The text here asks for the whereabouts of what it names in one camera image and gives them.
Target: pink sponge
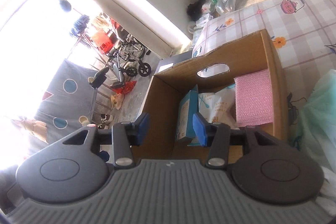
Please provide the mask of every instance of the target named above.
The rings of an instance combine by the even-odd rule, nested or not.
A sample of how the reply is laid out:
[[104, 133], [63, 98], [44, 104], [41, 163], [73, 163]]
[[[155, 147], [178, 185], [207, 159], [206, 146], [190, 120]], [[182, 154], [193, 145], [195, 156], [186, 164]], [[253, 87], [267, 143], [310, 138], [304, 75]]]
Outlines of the pink sponge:
[[273, 122], [272, 87], [268, 69], [235, 78], [239, 127]]

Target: flower print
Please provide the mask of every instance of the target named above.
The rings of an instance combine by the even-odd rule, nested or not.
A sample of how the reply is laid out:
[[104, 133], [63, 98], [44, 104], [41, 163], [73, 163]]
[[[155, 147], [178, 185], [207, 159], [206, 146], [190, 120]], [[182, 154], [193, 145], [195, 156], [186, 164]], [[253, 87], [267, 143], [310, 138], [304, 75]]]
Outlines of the flower print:
[[273, 45], [275, 48], [281, 48], [286, 45], [286, 39], [284, 37], [276, 37], [273, 41]]
[[230, 25], [234, 20], [232, 18], [225, 21], [226, 26]]

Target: black wheel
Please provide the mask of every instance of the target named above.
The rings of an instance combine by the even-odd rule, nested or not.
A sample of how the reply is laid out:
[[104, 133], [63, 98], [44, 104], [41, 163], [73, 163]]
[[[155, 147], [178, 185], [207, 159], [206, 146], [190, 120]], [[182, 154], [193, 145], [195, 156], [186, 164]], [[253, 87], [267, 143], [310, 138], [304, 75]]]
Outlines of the black wheel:
[[138, 71], [142, 77], [146, 77], [151, 74], [152, 68], [148, 63], [142, 63], [139, 65]]
[[127, 70], [126, 70], [126, 74], [129, 77], [134, 77], [138, 74], [138, 71], [135, 67], [128, 67]]

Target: cardboard box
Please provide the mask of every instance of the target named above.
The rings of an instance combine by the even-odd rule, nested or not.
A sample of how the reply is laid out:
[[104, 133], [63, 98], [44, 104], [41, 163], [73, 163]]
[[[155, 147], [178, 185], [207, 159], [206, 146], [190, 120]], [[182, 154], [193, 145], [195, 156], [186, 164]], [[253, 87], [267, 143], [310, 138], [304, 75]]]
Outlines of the cardboard box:
[[[204, 68], [223, 63], [229, 66], [227, 72], [208, 78], [197, 75]], [[175, 142], [179, 103], [182, 98], [195, 85], [198, 85], [199, 93], [217, 92], [233, 84], [234, 77], [267, 68], [273, 93], [274, 122], [262, 128], [269, 134], [286, 140], [286, 84], [273, 42], [267, 31], [261, 30], [223, 44], [205, 55], [176, 64], [152, 77], [142, 104], [142, 112], [150, 114], [150, 127], [143, 144], [132, 147], [135, 159], [200, 159], [204, 162], [209, 148], [187, 147], [188, 142]]]
[[184, 138], [195, 138], [193, 129], [193, 115], [198, 112], [198, 88], [197, 85], [190, 90], [181, 100], [178, 108], [178, 119], [176, 127], [176, 140]]

